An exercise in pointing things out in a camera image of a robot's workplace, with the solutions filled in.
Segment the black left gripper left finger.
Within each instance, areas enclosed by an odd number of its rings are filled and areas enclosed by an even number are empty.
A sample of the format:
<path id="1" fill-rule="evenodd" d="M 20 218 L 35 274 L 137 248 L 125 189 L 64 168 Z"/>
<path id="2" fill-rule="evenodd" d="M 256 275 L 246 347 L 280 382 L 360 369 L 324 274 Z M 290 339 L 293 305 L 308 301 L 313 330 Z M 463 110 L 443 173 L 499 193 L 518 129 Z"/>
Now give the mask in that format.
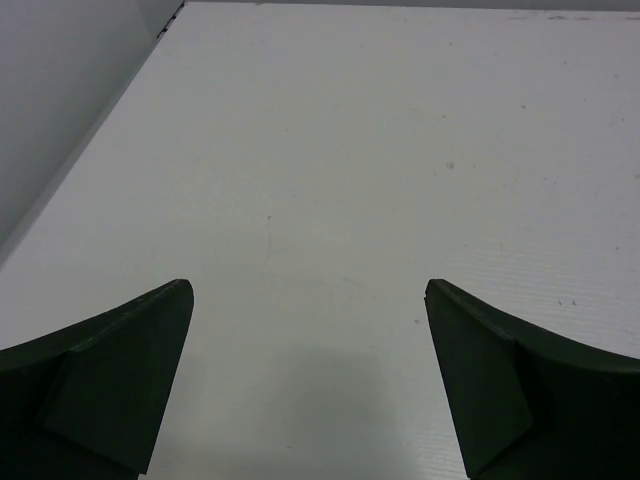
<path id="1" fill-rule="evenodd" d="M 194 308 L 175 279 L 1 352 L 4 479 L 147 473 Z"/>

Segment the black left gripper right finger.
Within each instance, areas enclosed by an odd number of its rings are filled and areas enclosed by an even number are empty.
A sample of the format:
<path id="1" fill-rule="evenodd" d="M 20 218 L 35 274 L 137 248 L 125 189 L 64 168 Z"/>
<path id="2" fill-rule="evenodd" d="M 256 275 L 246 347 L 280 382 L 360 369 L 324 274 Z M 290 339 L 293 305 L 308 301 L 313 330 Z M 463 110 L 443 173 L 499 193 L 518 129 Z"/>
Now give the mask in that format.
<path id="1" fill-rule="evenodd" d="M 425 307 L 470 479 L 636 479 L 639 361 L 432 279 Z"/>

